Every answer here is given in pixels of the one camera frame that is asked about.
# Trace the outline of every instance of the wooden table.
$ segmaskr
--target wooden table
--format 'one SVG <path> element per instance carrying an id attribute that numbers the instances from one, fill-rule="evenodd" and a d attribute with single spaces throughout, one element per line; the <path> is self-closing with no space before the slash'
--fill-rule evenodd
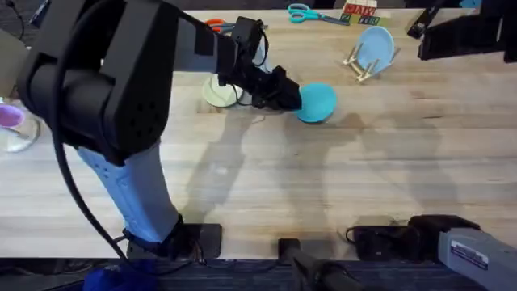
<path id="1" fill-rule="evenodd" d="M 328 122 L 309 125 L 292 113 L 207 110 L 200 85 L 208 75 L 174 74 L 162 136 L 167 185 L 186 221 L 223 225 L 223 257 L 275 257 L 277 238 L 298 237 L 314 255 L 347 258 L 353 250 L 339 231 L 421 213 L 461 215 L 517 247 L 517 66 L 500 53 L 420 61 L 419 42 L 405 34 L 417 11 L 391 13 L 401 52 L 361 86 L 340 63 L 365 26 L 292 24 L 285 11 L 192 12 L 263 19 L 271 63 L 301 85 L 338 92 Z M 116 207 L 68 153 L 87 203 L 118 236 Z M 69 196 L 48 131 L 30 150 L 0 155 L 0 169 L 1 256 L 115 256 Z"/>

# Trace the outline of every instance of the blue scissors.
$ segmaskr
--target blue scissors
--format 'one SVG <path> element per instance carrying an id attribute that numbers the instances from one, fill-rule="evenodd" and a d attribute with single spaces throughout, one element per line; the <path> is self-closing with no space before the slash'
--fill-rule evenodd
<path id="1" fill-rule="evenodd" d="M 339 25 L 350 25 L 349 22 L 344 22 L 339 19 L 335 19 L 334 17 L 329 17 L 327 15 L 317 13 L 316 11 L 310 9 L 310 7 L 302 3 L 293 3 L 289 5 L 288 12 L 290 14 L 289 20 L 291 20 L 292 23 L 302 23 L 305 20 L 323 20 L 329 23 Z"/>

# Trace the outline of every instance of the scissors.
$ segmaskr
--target scissors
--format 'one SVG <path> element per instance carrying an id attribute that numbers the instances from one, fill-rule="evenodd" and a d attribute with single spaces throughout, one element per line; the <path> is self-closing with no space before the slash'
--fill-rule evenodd
<path id="1" fill-rule="evenodd" d="M 210 28 L 221 34 L 226 32 L 231 32 L 235 28 L 235 23 L 227 23 L 223 19 L 209 19 L 205 21 L 205 23 L 210 26 Z"/>
<path id="2" fill-rule="evenodd" d="M 350 23 L 348 22 L 344 22 L 339 19 L 335 19 L 334 17 L 317 13 L 316 11 L 310 9 L 310 7 L 302 3 L 294 3 L 289 5 L 288 12 L 290 14 L 289 20 L 291 20 L 292 23 L 302 23 L 305 20 L 323 20 L 329 23 L 344 26 L 350 25 Z"/>

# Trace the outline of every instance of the orange-handled scissors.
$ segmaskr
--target orange-handled scissors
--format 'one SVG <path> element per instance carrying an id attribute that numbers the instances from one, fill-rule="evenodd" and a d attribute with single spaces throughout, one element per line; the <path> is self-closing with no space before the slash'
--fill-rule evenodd
<path id="1" fill-rule="evenodd" d="M 205 23 L 210 28 L 219 33 L 231 32 L 235 28 L 235 23 L 227 23 L 223 19 L 209 19 Z"/>

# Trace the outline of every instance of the black cable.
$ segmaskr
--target black cable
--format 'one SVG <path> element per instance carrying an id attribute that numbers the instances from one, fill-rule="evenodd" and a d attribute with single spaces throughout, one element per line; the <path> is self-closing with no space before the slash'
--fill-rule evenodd
<path id="1" fill-rule="evenodd" d="M 22 28 L 22 32 L 20 32 L 18 39 L 21 40 L 23 36 L 25 35 L 25 23 L 23 22 L 22 15 L 18 12 L 18 9 L 16 9 L 16 5 L 12 0 L 5 0 L 6 6 L 11 8 L 14 13 L 16 14 L 16 18 L 19 20 L 20 26 Z"/>
<path id="2" fill-rule="evenodd" d="M 206 267 L 206 268 L 222 270 L 222 271 L 227 271 L 227 272 L 237 273 L 237 274 L 256 274 L 256 273 L 269 272 L 280 266 L 280 262 L 278 260 L 275 260 L 275 262 L 271 266 L 267 266 L 265 268 L 257 268 L 257 269 L 251 269 L 251 270 L 237 270 L 236 269 L 237 263 L 238 263 L 237 259 L 234 259 L 232 261 L 232 263 L 228 266 L 213 266 L 213 265 L 208 264 L 207 260 L 204 258 L 203 248 L 201 247 L 201 245 L 198 244 L 197 242 L 195 245 L 197 246 L 199 255 L 200 255 L 200 257 L 198 259 L 198 264 L 203 267 Z"/>
<path id="3" fill-rule="evenodd" d="M 264 58 L 262 59 L 260 64 L 255 64 L 256 66 L 264 65 L 264 63 L 266 62 L 266 59 L 267 59 L 267 53 L 269 52 L 269 41 L 267 40 L 266 32 L 264 31 L 263 28 L 260 28 L 260 32 L 264 36 L 264 43 L 265 43 L 265 50 L 266 51 L 264 52 Z"/>
<path id="4" fill-rule="evenodd" d="M 88 220 L 88 222 L 95 228 L 95 230 L 104 238 L 107 244 L 110 245 L 110 247 L 115 251 L 115 253 L 122 259 L 124 263 L 126 263 L 130 268 L 135 270 L 136 272 L 143 273 L 145 275 L 150 276 L 163 276 L 167 274 L 171 274 L 173 272 L 177 272 L 182 268 L 185 268 L 186 266 L 192 264 L 192 261 L 187 262 L 177 268 L 171 269 L 169 271 L 165 272 L 159 272 L 159 273 L 153 273 L 153 272 L 147 272 L 144 270 L 140 270 L 136 268 L 131 261 L 125 256 L 125 254 L 122 252 L 120 247 L 116 244 L 116 241 L 111 238 L 109 233 L 103 228 L 103 226 L 99 223 L 97 218 L 93 215 L 93 213 L 90 211 L 88 206 L 86 205 L 85 201 L 82 199 L 81 193 L 78 190 L 77 185 L 74 182 L 74 177 L 72 176 L 72 173 L 70 171 L 68 161 L 66 159 L 66 153 L 65 148 L 63 146 L 63 138 L 61 135 L 61 123 L 60 123 L 60 112 L 61 112 L 61 105 L 62 105 L 62 88 L 63 84 L 65 82 L 65 72 L 70 62 L 70 57 L 72 55 L 73 48 L 76 46 L 77 42 L 79 41 L 79 37 L 81 34 L 90 26 L 91 19 L 98 14 L 100 11 L 105 9 L 107 6 L 110 6 L 114 2 L 118 2 L 122 0 L 101 0 L 99 2 L 96 2 L 90 9 L 88 9 L 84 15 L 79 19 L 77 24 L 74 27 L 74 30 L 70 36 L 69 42 L 65 46 L 65 49 L 63 50 L 62 56 L 57 61 L 57 68 L 56 68 L 56 74 L 55 79 L 53 83 L 53 100 L 52 100 L 52 106 L 50 109 L 50 119 L 49 124 L 52 128 L 52 137 L 53 137 L 53 144 L 54 144 L 54 150 L 56 152 L 56 158 L 57 163 L 59 166 L 59 169 L 61 171 L 61 174 L 63 175 L 63 179 L 65 180 L 66 186 L 68 187 L 70 194 L 72 195 L 75 203 L 81 209 L 82 214 L 85 216 L 85 218 Z"/>

